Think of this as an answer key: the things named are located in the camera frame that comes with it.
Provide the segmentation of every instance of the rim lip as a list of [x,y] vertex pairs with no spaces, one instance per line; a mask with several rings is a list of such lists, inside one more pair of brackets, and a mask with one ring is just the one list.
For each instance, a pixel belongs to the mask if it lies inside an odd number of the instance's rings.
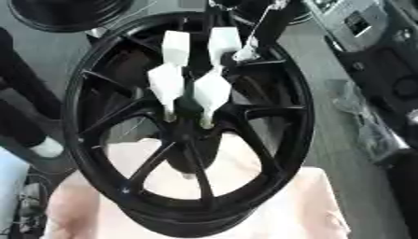
[[112,48],[115,47],[116,43],[119,42],[119,36],[123,33],[129,33],[133,30],[139,32],[141,30],[148,29],[149,26],[157,26],[161,22],[169,22],[171,19],[179,18],[196,18],[202,19],[203,14],[200,12],[177,12],[177,13],[168,13],[148,16],[139,20],[132,21],[127,23],[116,30],[109,31],[105,34],[99,42],[95,44],[93,49],[83,58],[83,60],[78,64],[77,69],[74,71],[72,78],[68,84],[67,93],[65,95],[65,101],[63,104],[63,130],[66,142],[70,149],[71,154],[73,155],[80,171],[83,175],[90,181],[90,183],[100,191],[104,196],[114,201],[118,206],[124,208],[128,211],[134,211],[135,213],[140,214],[144,218],[160,219],[166,221],[176,221],[178,223],[200,223],[215,221],[225,218],[235,218],[237,215],[242,214],[243,212],[250,212],[254,208],[260,206],[265,201],[270,199],[277,191],[282,189],[298,172],[301,168],[301,165],[304,162],[304,159],[308,153],[309,147],[312,142],[314,134],[314,105],[313,98],[311,96],[311,91],[309,89],[308,83],[305,80],[305,77],[291,59],[291,57],[280,47],[276,46],[275,49],[278,50],[283,56],[287,59],[284,63],[284,68],[290,76],[293,76],[292,79],[296,80],[297,83],[294,83],[294,87],[297,88],[298,97],[304,103],[306,107],[306,114],[301,119],[300,131],[298,134],[299,144],[294,144],[291,149],[291,153],[288,155],[288,158],[282,159],[280,163],[286,163],[286,171],[289,172],[284,176],[283,180],[276,182],[274,185],[269,185],[269,189],[263,191],[262,195],[254,197],[251,200],[247,200],[247,204],[240,204],[229,210],[217,210],[215,213],[193,213],[185,212],[181,216],[178,214],[168,214],[166,211],[158,209],[158,207],[151,206],[149,204],[144,204],[133,200],[133,198],[121,198],[121,194],[118,191],[117,187],[113,187],[111,183],[106,180],[106,177],[102,174],[97,175],[96,170],[92,169],[91,156],[83,147],[79,145],[77,135],[77,118],[73,116],[77,112],[77,96],[80,95],[81,86],[82,86],[82,77],[80,74],[86,65],[96,65],[102,57]]
[[10,12],[12,13],[13,17],[15,17],[18,21],[20,21],[21,23],[31,28],[34,28],[42,32],[49,32],[49,33],[76,33],[76,32],[89,31],[91,29],[107,25],[108,23],[122,16],[123,13],[125,13],[131,7],[133,3],[133,0],[126,1],[126,3],[122,7],[118,8],[118,11],[104,15],[98,21],[94,21],[94,22],[89,21],[85,23],[67,24],[67,25],[61,25],[60,27],[54,27],[54,26],[50,26],[44,23],[37,23],[35,20],[24,17],[14,7],[13,1],[15,0],[7,0],[7,6],[10,9]]

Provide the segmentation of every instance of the black pants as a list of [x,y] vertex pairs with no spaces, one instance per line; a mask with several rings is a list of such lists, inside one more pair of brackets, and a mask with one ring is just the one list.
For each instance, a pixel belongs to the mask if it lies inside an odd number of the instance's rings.
[[[13,49],[12,36],[1,27],[0,77],[10,88],[31,102],[39,113],[53,120],[60,118],[60,101]],[[28,148],[37,146],[45,140],[46,134],[36,124],[3,100],[0,100],[0,113],[1,135],[13,137]]]

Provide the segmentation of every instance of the wire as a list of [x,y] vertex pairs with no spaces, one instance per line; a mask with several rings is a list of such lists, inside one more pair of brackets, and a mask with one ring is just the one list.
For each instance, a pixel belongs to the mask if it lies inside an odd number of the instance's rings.
[[159,0],[155,0],[154,2],[152,2],[152,3],[148,4],[148,5],[147,5],[147,6],[145,6],[145,7],[140,8],[139,10],[135,11],[134,13],[129,14],[129,15],[124,16],[124,17],[119,18],[119,19],[118,19],[118,20],[116,20],[113,24],[111,24],[110,26],[106,26],[105,28],[107,28],[107,29],[111,29],[111,28],[113,28],[114,26],[116,26],[118,23],[120,23],[121,21],[124,21],[124,20],[126,20],[126,19],[129,19],[130,17],[133,17],[133,16],[135,16],[136,14],[139,14],[139,13],[141,13],[141,12],[143,12],[143,11],[145,11],[145,10],[149,9],[150,7],[152,7],[152,6],[156,5],[158,2],[159,2]]

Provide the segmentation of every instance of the person's leg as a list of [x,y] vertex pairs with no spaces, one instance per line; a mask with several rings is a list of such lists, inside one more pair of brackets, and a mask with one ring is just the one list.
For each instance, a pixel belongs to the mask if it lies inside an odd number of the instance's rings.
[[0,134],[14,138],[25,148],[44,158],[54,158],[63,147],[48,137],[35,123],[4,100],[0,100]]
[[0,28],[0,76],[9,87],[34,104],[39,113],[52,120],[61,118],[61,102],[13,49],[12,36],[2,28]]

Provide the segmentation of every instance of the wheel spoke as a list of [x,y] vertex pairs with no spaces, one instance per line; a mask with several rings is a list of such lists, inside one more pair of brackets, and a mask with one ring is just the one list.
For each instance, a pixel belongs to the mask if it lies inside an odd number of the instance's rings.
[[136,45],[136,46],[138,46],[138,47],[140,47],[141,48],[141,50],[144,50],[145,49],[145,51],[146,51],[146,53],[152,53],[152,54],[156,54],[156,53],[159,53],[160,52],[160,49],[158,49],[158,48],[156,48],[156,47],[154,47],[154,46],[152,46],[151,44],[149,44],[149,42],[148,41],[146,41],[146,40],[140,40],[140,39],[137,39],[135,36],[133,36],[133,35],[123,35],[122,36],[122,38],[124,39],[124,40],[126,40],[126,41],[128,41],[128,42],[131,42],[131,43],[133,43],[134,45]]
[[100,79],[104,84],[108,84],[112,86],[112,88],[120,93],[121,95],[132,98],[133,91],[128,89],[127,87],[121,85],[120,83],[116,82],[114,79],[111,79],[110,77],[106,77],[100,73],[89,71],[89,70],[83,70],[83,76],[85,78],[94,78],[94,79]]
[[258,155],[263,172],[268,174],[282,172],[278,162],[271,155],[249,122],[241,121],[241,123],[237,125],[237,131],[237,134],[241,136],[248,146]]
[[196,148],[195,143],[191,140],[186,144],[187,148],[187,158],[188,163],[191,166],[191,169],[195,172],[195,175],[198,179],[199,186],[201,188],[201,200],[202,203],[206,206],[213,206],[214,205],[214,193],[212,191],[212,187],[209,183],[209,179],[205,172],[204,164],[202,155],[200,154],[199,150]]
[[292,120],[294,117],[303,113],[305,107],[302,105],[276,106],[276,105],[237,105],[244,113],[247,120],[256,120],[267,117],[283,117]]
[[[137,113],[140,109],[151,107],[154,103],[146,100],[135,100],[128,103],[126,106],[119,108],[101,119],[97,120],[91,127],[80,133],[81,138],[97,136],[98,134],[110,129],[112,126],[124,121],[127,117]],[[143,117],[149,115],[149,111],[143,112]]]
[[282,59],[270,59],[270,60],[257,60],[253,62],[247,62],[235,65],[228,69],[228,76],[233,75],[245,75],[245,73],[254,74],[255,72],[270,72],[272,69],[283,67],[285,60]]
[[140,190],[149,174],[152,173],[167,157],[168,152],[175,146],[176,142],[163,143],[141,167],[129,179],[129,189],[132,191]]

